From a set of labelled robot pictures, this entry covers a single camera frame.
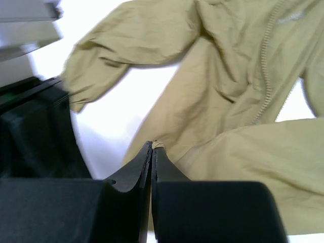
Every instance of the beige fabric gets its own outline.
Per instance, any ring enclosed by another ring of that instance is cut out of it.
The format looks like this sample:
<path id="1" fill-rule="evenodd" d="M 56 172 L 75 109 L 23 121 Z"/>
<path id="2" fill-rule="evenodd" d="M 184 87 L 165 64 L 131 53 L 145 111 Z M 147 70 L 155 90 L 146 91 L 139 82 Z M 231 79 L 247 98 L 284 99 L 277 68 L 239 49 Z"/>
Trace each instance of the beige fabric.
<path id="1" fill-rule="evenodd" d="M 191 179 L 264 182 L 288 234 L 324 232 L 324 121 L 274 124 L 299 76 L 324 115 L 323 10 L 321 0 L 128 2 L 77 43 L 62 77 L 80 111 L 130 64 L 167 63 L 188 50 L 125 161 L 145 141 L 162 141 Z M 256 117 L 260 125 L 248 127 Z"/>
<path id="2" fill-rule="evenodd" d="M 152 143 L 152 149 L 155 149 L 155 148 L 164 148 L 165 151 L 167 150 L 164 143 L 162 143 L 161 141 L 157 141 L 157 140 Z"/>

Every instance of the white surface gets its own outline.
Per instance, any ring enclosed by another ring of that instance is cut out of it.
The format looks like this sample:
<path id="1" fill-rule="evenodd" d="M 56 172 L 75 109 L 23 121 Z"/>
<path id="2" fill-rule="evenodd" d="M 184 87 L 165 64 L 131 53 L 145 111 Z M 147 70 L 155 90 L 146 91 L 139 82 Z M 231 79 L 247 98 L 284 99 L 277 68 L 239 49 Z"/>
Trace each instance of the white surface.
<path id="1" fill-rule="evenodd" d="M 62 0 L 64 17 L 57 21 L 57 25 L 64 39 L 31 54 L 34 72 L 45 78 L 59 75 L 73 44 L 122 2 L 125 1 Z M 163 68 L 131 68 L 128 75 L 113 90 L 100 100 L 87 105 L 82 113 L 75 115 L 79 145 L 95 178 L 105 178 L 120 168 L 122 157 L 141 121 L 176 70 L 177 65 Z M 297 100 L 303 99 L 298 89 L 296 91 L 297 95 L 294 97 Z M 309 111 L 302 114 L 301 109 L 293 109 L 298 111 L 296 115 L 290 108 L 294 105 L 295 99 L 285 106 L 285 109 L 289 110 L 289 117 L 310 116 Z M 288 117 L 281 114 L 279 119 Z M 324 242 L 324 234 L 293 236 L 290 240 L 292 243 Z M 148 242 L 155 242 L 152 233 L 148 236 Z"/>
<path id="2" fill-rule="evenodd" d="M 309 108 L 305 98 L 304 80 L 299 78 L 288 95 L 281 111 L 279 112 L 276 122 L 306 118 L 315 118 L 315 116 Z"/>

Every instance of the jacket sleeve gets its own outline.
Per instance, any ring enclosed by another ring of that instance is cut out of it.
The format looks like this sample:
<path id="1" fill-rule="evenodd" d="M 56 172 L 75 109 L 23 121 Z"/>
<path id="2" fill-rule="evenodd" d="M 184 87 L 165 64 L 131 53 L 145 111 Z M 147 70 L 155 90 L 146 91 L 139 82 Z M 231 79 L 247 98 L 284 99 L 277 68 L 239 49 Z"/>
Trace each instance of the jacket sleeve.
<path id="1" fill-rule="evenodd" d="M 79 112 L 112 88 L 130 64 L 164 64 L 200 34 L 196 0 L 137 0 L 113 10 L 74 47 L 61 77 Z"/>

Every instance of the black plastic part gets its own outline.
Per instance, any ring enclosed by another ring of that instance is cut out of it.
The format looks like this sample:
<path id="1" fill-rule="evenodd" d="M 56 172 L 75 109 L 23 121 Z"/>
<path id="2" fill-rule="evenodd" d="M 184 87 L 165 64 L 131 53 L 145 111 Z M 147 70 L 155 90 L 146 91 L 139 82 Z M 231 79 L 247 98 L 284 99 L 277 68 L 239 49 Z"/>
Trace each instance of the black plastic part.
<path id="1" fill-rule="evenodd" d="M 70 177 L 53 142 L 47 110 L 45 105 L 31 100 L 1 116 L 3 126 L 10 131 L 10 138 L 22 154 L 22 158 L 15 157 L 11 161 L 5 158 L 7 163 L 14 165 L 14 177 Z M 26 173 L 26 167 L 33 175 Z"/>
<path id="2" fill-rule="evenodd" d="M 60 151 L 64 163 L 70 167 L 71 175 L 91 178 L 74 136 L 68 93 L 51 87 L 38 93 L 36 99 L 48 109 L 48 124 L 52 131 L 53 142 Z"/>
<path id="3" fill-rule="evenodd" d="M 12 176 L 14 157 L 19 154 L 15 151 L 9 128 L 0 119 L 0 178 Z"/>
<path id="4" fill-rule="evenodd" d="M 51 78 L 47 81 L 41 82 L 37 77 L 31 77 L 18 82 L 0 88 L 0 94 L 13 93 L 15 98 L 7 102 L 0 104 L 0 115 L 10 109 L 21 105 L 35 97 L 38 93 L 60 83 L 61 80 L 58 78 Z"/>
<path id="5" fill-rule="evenodd" d="M 0 179 L 0 242 L 145 243 L 151 155 L 103 181 Z"/>
<path id="6" fill-rule="evenodd" d="M 163 148 L 153 151 L 152 164 L 152 213 L 159 243 L 287 243 L 265 185 L 188 181 Z"/>

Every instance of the zipper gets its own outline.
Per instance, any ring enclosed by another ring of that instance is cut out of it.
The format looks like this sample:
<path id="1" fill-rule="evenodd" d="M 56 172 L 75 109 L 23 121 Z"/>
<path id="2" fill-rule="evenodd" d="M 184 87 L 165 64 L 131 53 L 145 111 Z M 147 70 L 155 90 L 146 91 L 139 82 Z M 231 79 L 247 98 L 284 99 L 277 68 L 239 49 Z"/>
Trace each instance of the zipper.
<path id="1" fill-rule="evenodd" d="M 260 55 L 260 62 L 261 62 L 261 74 L 265 83 L 265 99 L 263 101 L 263 104 L 261 108 L 259 109 L 258 113 L 254 117 L 254 119 L 251 122 L 251 125 L 257 124 L 260 117 L 263 115 L 264 111 L 268 108 L 271 98 L 272 98 L 272 87 L 271 87 L 271 79 L 268 71 L 268 63 L 267 63 L 267 55 L 268 55 L 268 47 L 269 47 L 269 39 L 270 35 L 272 33 L 272 30 L 274 28 L 274 25 L 277 22 L 277 16 L 284 5 L 286 0 L 279 0 L 275 7 L 273 12 L 271 13 L 269 22 L 267 24 L 263 40 L 261 43 L 261 55 Z"/>

